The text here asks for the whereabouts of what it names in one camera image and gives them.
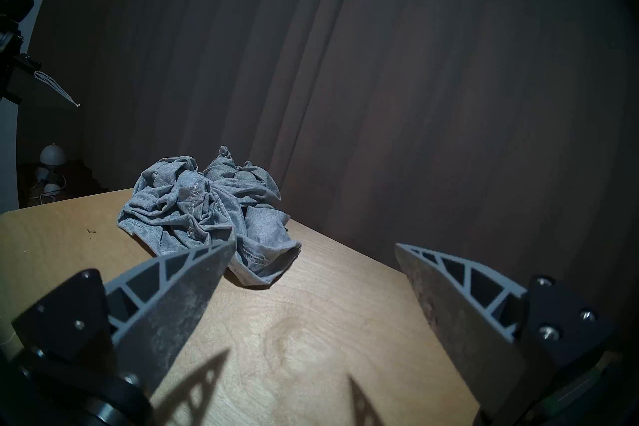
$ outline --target wall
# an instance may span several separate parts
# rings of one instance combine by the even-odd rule
[[[43,0],[33,0],[31,12],[20,23],[24,37],[23,52],[28,52],[35,20]],[[18,191],[16,183],[16,135],[18,107],[8,100],[0,101],[0,213],[18,209]]]

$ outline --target curtain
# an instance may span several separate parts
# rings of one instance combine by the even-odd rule
[[[412,243],[563,279],[614,316],[636,306],[623,0],[84,1],[90,42],[59,47],[38,19],[33,49],[77,92],[103,186],[225,144],[294,219],[390,266]]]

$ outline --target wooden table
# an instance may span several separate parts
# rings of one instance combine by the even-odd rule
[[[109,192],[0,216],[0,342],[7,355],[20,349],[11,320],[69,276],[95,267],[106,282],[149,258],[116,227],[130,195]],[[220,281],[152,397],[160,423],[353,424],[352,376],[386,425],[470,425],[477,402],[406,277],[300,223],[288,228],[302,252],[273,286]],[[206,366],[216,373],[191,389]]]

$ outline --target wood grain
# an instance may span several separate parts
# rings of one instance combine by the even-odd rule
[[[0,216],[0,341],[86,267],[106,282],[149,254],[119,230],[130,190]],[[269,289],[227,271],[152,397],[161,424],[354,424],[349,377],[387,425],[470,425],[478,405],[406,277],[291,221],[302,253]],[[17,337],[2,349],[13,355]]]

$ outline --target crumpled t-shirt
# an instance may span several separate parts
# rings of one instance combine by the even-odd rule
[[[137,180],[118,226],[157,255],[235,236],[229,268],[244,285],[270,285],[300,252],[284,228],[290,216],[275,209],[275,181],[250,161],[235,165],[226,146],[198,172],[190,156],[164,158]]]

